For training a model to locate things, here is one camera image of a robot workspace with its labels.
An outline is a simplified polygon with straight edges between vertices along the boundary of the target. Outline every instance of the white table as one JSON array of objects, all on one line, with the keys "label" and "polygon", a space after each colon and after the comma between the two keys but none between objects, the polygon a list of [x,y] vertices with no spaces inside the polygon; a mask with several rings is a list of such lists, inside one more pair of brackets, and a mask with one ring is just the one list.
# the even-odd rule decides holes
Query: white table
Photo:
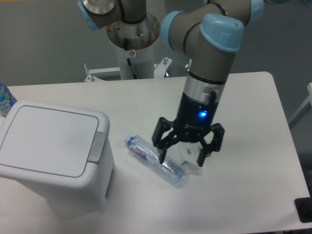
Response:
[{"label": "white table", "polygon": [[214,118],[226,130],[223,145],[205,160],[202,175],[187,175],[176,188],[128,153],[127,134],[151,140],[159,117],[176,117],[184,83],[167,78],[10,87],[18,100],[106,113],[116,170],[108,205],[95,212],[48,204],[0,178],[0,233],[238,234],[312,227],[296,213],[294,199],[309,193],[268,73],[230,75]]}]

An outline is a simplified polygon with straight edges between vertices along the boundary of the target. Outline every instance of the gray floor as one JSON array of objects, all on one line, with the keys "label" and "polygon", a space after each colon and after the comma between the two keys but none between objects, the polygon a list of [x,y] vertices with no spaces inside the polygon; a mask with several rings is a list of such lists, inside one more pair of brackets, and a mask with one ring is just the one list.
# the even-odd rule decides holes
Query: gray floor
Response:
[{"label": "gray floor", "polygon": [[[173,10],[191,11],[205,0],[147,0],[159,21]],[[300,0],[266,4],[261,20],[248,25],[232,73],[268,71],[286,118],[306,98],[312,82],[312,9]],[[156,61],[174,60],[170,71],[183,76],[188,61],[161,40]],[[0,80],[7,85],[82,82],[89,69],[116,67],[114,48],[105,29],[88,29],[76,0],[0,2]],[[303,165],[312,170],[312,112],[292,130]]]}]

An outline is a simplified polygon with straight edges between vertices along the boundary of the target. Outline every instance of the blue led light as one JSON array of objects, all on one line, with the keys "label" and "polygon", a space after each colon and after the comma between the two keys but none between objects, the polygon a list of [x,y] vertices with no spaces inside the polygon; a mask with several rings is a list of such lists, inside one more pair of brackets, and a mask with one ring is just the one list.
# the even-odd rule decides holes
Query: blue led light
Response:
[{"label": "blue led light", "polygon": [[199,112],[198,115],[199,115],[200,118],[205,118],[205,117],[208,116],[207,111],[201,111],[201,112]]}]

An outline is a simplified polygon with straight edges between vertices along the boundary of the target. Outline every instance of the light blue joint cap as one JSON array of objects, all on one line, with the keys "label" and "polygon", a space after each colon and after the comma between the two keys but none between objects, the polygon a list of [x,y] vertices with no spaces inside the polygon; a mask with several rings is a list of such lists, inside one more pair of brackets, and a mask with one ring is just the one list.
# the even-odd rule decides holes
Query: light blue joint cap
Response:
[{"label": "light blue joint cap", "polygon": [[203,37],[216,48],[235,53],[240,48],[244,34],[244,24],[223,15],[207,14],[200,24]]},{"label": "light blue joint cap", "polygon": [[251,0],[250,18],[249,23],[261,18],[264,10],[264,0]]},{"label": "light blue joint cap", "polygon": [[80,0],[77,1],[77,5],[84,17],[84,19],[86,20],[87,25],[89,26],[89,28],[91,30],[97,30],[99,29],[99,27],[93,22],[93,20],[90,18],[90,16],[88,15],[88,13],[86,12],[86,10],[84,9],[82,3]]},{"label": "light blue joint cap", "polygon": [[183,13],[183,11],[170,12],[161,23],[160,36],[165,41],[165,43],[170,47],[171,47],[169,42],[170,26],[172,21],[174,21],[174,18],[180,13]]}]

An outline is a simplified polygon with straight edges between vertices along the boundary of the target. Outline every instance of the blue bottle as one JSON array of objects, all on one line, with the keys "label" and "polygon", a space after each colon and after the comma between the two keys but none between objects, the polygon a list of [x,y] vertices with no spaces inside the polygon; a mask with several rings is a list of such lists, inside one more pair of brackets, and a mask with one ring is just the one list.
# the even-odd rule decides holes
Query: blue bottle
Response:
[{"label": "blue bottle", "polygon": [[6,117],[15,102],[17,101],[8,87],[0,83],[0,114]]},{"label": "blue bottle", "polygon": [[163,164],[159,163],[159,153],[156,147],[148,143],[142,137],[128,135],[124,139],[128,150],[140,158],[144,163],[165,176],[173,184],[178,184],[185,174],[185,167],[169,156],[165,157]]}]

